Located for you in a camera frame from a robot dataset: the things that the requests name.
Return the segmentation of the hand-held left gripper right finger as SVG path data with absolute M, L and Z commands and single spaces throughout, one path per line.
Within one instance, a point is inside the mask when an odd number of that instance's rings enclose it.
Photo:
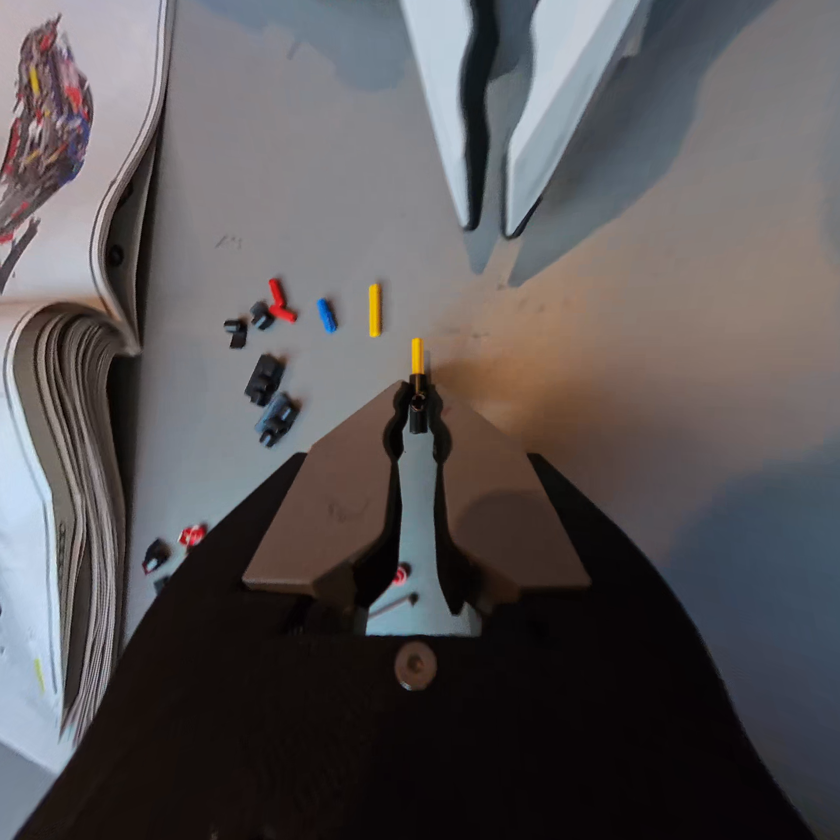
M 452 614 L 582 592 L 592 578 L 524 449 L 466 403 L 429 390 L 437 579 Z

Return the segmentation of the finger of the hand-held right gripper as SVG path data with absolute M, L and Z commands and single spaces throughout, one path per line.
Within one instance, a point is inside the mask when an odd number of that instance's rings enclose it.
M 505 155 L 505 238 L 521 234 L 593 97 L 619 61 L 637 54 L 644 30 L 642 1 L 537 4 L 530 88 Z
M 492 2 L 401 1 L 459 225 L 480 223 L 489 153 Z

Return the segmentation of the pile of small toy bricks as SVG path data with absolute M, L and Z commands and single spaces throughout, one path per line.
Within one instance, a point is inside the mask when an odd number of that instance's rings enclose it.
M 204 540 L 209 531 L 205 523 L 197 523 L 192 526 L 184 528 L 178 536 L 177 545 L 181 547 L 184 555 L 189 554 L 201 541 Z M 146 549 L 141 568 L 145 576 L 151 577 L 151 582 L 154 589 L 154 596 L 158 596 L 163 592 L 168 582 L 173 576 L 173 570 L 161 572 L 172 561 L 175 549 L 163 538 L 156 538 L 150 543 Z M 411 577 L 411 566 L 408 563 L 400 562 L 397 565 L 395 577 L 392 581 L 392 588 L 399 587 L 409 582 Z M 376 618 L 379 616 L 392 613 L 401 606 L 407 605 L 414 608 L 420 601 L 420 595 L 415 592 L 408 592 L 401 596 L 392 599 L 385 605 L 369 612 L 369 618 Z

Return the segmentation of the black toy clip plate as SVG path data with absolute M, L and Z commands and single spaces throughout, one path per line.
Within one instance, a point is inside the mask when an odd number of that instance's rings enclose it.
M 266 406 L 280 385 L 286 364 L 270 353 L 263 353 L 257 360 L 245 387 L 245 396 L 250 403 Z
M 298 405 L 285 392 L 276 392 L 267 403 L 255 433 L 259 444 L 273 448 L 288 434 L 300 413 Z

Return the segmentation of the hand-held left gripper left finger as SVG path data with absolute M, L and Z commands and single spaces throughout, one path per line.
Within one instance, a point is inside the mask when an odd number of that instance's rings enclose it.
M 398 381 L 311 447 L 244 573 L 249 589 L 369 606 L 391 585 L 409 401 Z

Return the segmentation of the instruction booklet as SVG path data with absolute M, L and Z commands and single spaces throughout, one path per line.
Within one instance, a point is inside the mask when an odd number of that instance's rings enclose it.
M 57 773 L 96 716 L 127 549 L 109 374 L 138 275 L 174 2 L 2 2 L 2 744 Z

